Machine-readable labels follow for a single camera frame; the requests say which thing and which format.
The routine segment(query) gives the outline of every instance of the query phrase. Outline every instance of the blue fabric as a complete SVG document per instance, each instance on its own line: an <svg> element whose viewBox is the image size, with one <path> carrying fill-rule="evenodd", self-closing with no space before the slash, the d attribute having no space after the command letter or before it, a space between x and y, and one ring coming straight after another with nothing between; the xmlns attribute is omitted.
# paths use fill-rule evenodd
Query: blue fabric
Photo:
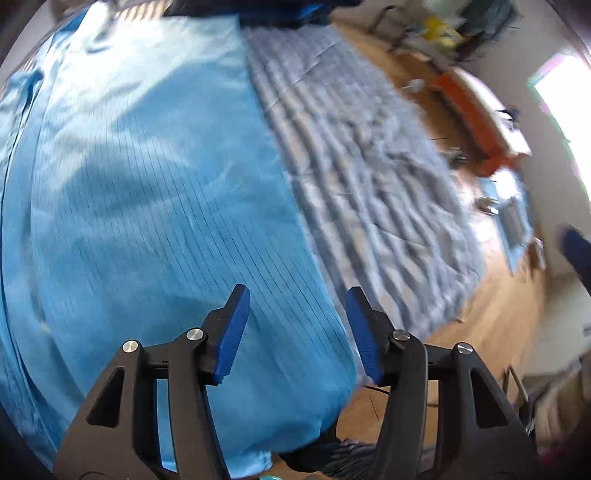
<svg viewBox="0 0 591 480"><path fill-rule="evenodd" d="M0 402L49 465L127 339L171 341L244 283L242 342L208 393L230 474L258 473L270 451L314 440L348 401L345 330L237 19L109 26L100 15L95 5L54 36L0 103ZM161 449L174 468L162 386Z"/></svg>
<svg viewBox="0 0 591 480"><path fill-rule="evenodd" d="M591 294L591 243L572 225L560 232L560 252L573 266L581 282Z"/></svg>

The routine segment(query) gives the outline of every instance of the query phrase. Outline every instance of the blue object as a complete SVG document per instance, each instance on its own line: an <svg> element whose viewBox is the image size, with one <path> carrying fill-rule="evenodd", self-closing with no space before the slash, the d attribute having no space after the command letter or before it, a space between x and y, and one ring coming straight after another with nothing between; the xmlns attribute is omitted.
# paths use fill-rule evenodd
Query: blue object
<svg viewBox="0 0 591 480"><path fill-rule="evenodd" d="M573 266L581 283L591 294L591 243L572 225L560 232L560 252Z"/></svg>
<svg viewBox="0 0 591 480"><path fill-rule="evenodd" d="M350 288L345 297L347 319L349 320L353 337L355 337L355 343L365 373L376 385L379 385L384 378L384 372L380 366L381 352L369 326L369 319L363 312L362 306L359 304L359 299L355 290L356 287Z"/></svg>
<svg viewBox="0 0 591 480"><path fill-rule="evenodd" d="M246 288L238 299L232 317L228 321L220 344L217 347L217 365L213 372L213 379L218 383L221 383L223 378L230 374L250 309L251 293Z"/></svg>
<svg viewBox="0 0 591 480"><path fill-rule="evenodd" d="M510 199L503 198L497 192L497 182L491 178L478 178L480 183L480 189L482 193L491 198L495 199L499 202L499 206L497 207L499 210L499 215L495 216L495 223L496 229L499 232L499 237L501 238L501 244L503 246L503 251L505 252L505 259L507 261L507 266L511 274L515 273L517 266L519 266L519 261L525 250L527 249L527 245L529 244L531 238L534 234L534 229L531 227L528 213L527 213L527 204L525 201L525 192L521 189L519 195L517 197L517 204L515 205L517 212L520 216L521 225L523 226L524 235L521 239L514 238L512 232L507 228L505 222L505 215L506 212L504 209L509 205ZM515 179L516 185L519 187L520 182L518 179Z"/></svg>
<svg viewBox="0 0 591 480"><path fill-rule="evenodd" d="M173 340L245 284L242 341L208 395L230 474L254 475L350 398L347 335L237 19L110 25L101 8L56 34L0 103L0 402L50 465L116 349ZM173 469L165 382L158 424Z"/></svg>
<svg viewBox="0 0 591 480"><path fill-rule="evenodd" d="M303 7L295 5L290 7L289 5L283 5L279 7L269 8L235 8L231 9L231 13L239 15L241 21L254 21L258 20L265 22L265 24L281 24L282 22L290 20L303 20L315 11L322 8L323 5L304 5Z"/></svg>

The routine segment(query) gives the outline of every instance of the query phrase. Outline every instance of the black gripper frame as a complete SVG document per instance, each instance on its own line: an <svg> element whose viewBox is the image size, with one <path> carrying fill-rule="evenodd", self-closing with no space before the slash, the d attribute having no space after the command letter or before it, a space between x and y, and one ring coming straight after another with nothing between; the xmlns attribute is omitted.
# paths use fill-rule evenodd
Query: black gripper frame
<svg viewBox="0 0 591 480"><path fill-rule="evenodd" d="M388 316L373 310L359 287L349 290L347 307L366 372L371 371L368 375L377 385L391 387L371 480L532 478L537 468L534 445L470 345L458 343L449 350L395 331ZM361 329L351 321L352 310L366 319ZM368 339L375 342L369 349L363 345ZM372 354L377 361L372 361ZM419 472L427 380L439 383L439 421L434 465Z"/></svg>
<svg viewBox="0 0 591 480"><path fill-rule="evenodd" d="M226 306L207 315L201 338L188 330L170 343L147 348L131 342L133 350L126 342L127 351L117 351L78 410L54 461L55 476L229 480L205 385L217 385L229 372L248 310L248 289L237 285ZM178 473L165 469L160 458L157 379L168 379Z"/></svg>

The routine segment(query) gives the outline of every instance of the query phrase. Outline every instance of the grey blanket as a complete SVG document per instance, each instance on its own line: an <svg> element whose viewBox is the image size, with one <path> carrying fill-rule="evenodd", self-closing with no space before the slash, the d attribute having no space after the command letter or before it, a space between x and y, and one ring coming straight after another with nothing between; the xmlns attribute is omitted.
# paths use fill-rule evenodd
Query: grey blanket
<svg viewBox="0 0 591 480"><path fill-rule="evenodd" d="M425 338L472 295L482 256L414 107L335 28L244 31L252 78L324 279Z"/></svg>

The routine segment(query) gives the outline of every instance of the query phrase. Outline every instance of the chair leg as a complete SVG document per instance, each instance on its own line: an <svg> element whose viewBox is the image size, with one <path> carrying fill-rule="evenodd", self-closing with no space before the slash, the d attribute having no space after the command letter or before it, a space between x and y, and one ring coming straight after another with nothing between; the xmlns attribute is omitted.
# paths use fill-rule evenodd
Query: chair leg
<svg viewBox="0 0 591 480"><path fill-rule="evenodd" d="M374 23L372 23L371 27L368 28L368 34L374 33L375 29L378 28L378 25L382 22L384 16L389 10L393 10L398 7L399 5L388 5L387 7L382 8L375 16Z"/></svg>
<svg viewBox="0 0 591 480"><path fill-rule="evenodd" d="M404 38L406 38L406 36L407 36L407 32L405 30L402 35L400 35L396 40L394 40L390 44L390 49L388 50L388 53L392 53L394 50L397 50L398 47L400 46L400 44L402 43L402 41L404 40Z"/></svg>

